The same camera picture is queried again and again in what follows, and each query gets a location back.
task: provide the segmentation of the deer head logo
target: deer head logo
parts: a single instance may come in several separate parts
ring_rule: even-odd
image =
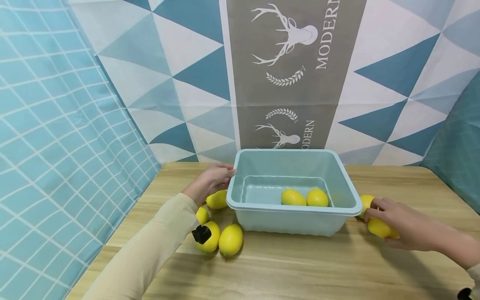
[[[282,148],[286,143],[297,144],[298,142],[300,142],[300,137],[298,135],[296,134],[286,135],[285,132],[276,129],[275,127],[273,127],[272,124],[257,125],[256,127],[258,128],[255,131],[260,130],[262,128],[269,128],[273,130],[275,135],[272,135],[272,136],[279,138],[278,142],[272,142],[273,144],[275,144],[275,146],[273,147],[274,149]]]
[[[270,6],[273,7],[271,8],[256,8],[252,10],[252,12],[259,11],[258,15],[256,15],[252,22],[255,21],[258,17],[263,15],[264,13],[267,12],[273,12],[276,13],[277,17],[280,18],[280,21],[283,24],[284,29],[277,29],[277,31],[284,31],[288,33],[288,39],[284,43],[278,43],[277,45],[283,45],[282,49],[278,53],[277,56],[275,56],[273,59],[270,60],[264,60],[259,58],[258,56],[252,54],[257,58],[259,61],[253,62],[255,64],[264,64],[264,63],[270,63],[268,66],[273,66],[276,61],[284,56],[285,54],[289,54],[290,52],[293,51],[294,47],[296,44],[304,44],[304,45],[310,45],[313,43],[317,37],[318,37],[318,30],[315,26],[308,25],[303,28],[297,28],[297,23],[295,20],[292,18],[287,18],[278,9],[278,7],[275,4],[269,4]]]

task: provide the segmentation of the wall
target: wall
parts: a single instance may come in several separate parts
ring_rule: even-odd
[[[70,2],[162,162],[417,165],[480,68],[475,0]]]
[[[480,73],[458,99],[421,165],[480,214]]]
[[[160,165],[60,0],[0,29],[0,298],[62,299]]]

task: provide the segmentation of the yellow lemon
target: yellow lemon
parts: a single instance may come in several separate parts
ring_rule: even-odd
[[[207,197],[207,205],[212,209],[227,207],[227,190],[218,191]]]
[[[384,221],[379,220],[377,218],[370,218],[367,224],[368,231],[380,237],[382,239],[385,238],[392,238],[397,239],[399,238],[398,232],[388,226]]]
[[[365,213],[367,208],[370,208],[370,203],[372,203],[372,201],[374,199],[375,199],[375,197],[372,196],[372,195],[362,195],[362,196],[360,196],[360,200],[361,200],[361,203],[363,205],[363,208],[361,210],[361,214],[360,214],[359,217],[361,217],[363,219],[363,214]]]
[[[308,206],[328,206],[328,196],[320,189],[313,189],[307,195]]]
[[[243,232],[237,224],[227,226],[220,235],[218,248],[225,256],[237,254],[243,244]]]
[[[282,193],[283,205],[307,205],[305,198],[296,190],[286,189]]]
[[[220,239],[220,228],[214,221],[210,221],[205,224],[210,229],[212,236],[205,242],[205,244],[197,243],[197,249],[201,252],[208,254],[212,253],[218,247],[218,240]]]
[[[199,207],[196,216],[198,222],[200,222],[200,225],[205,225],[205,223],[210,219],[208,211],[205,209],[205,207]]]

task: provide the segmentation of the wooden table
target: wooden table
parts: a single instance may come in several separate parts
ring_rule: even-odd
[[[81,299],[125,243],[205,166],[163,166],[67,299]],[[404,202],[480,239],[480,217],[431,171],[372,166],[347,166],[347,171],[360,194]],[[235,220],[229,208],[211,217],[221,228]],[[362,221],[350,218],[331,238],[245,232],[240,255],[230,259],[200,254],[189,235],[144,299],[438,300],[456,299],[471,285],[467,273],[446,257],[387,248]]]

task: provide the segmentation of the black object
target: black object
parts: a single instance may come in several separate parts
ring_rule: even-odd
[[[464,288],[457,294],[456,298],[458,300],[472,300],[473,298],[470,297],[471,293],[472,293],[472,290],[470,288]]]
[[[192,234],[195,242],[201,245],[205,244],[205,242],[212,236],[210,228],[202,225],[199,225],[194,231],[192,231]]]

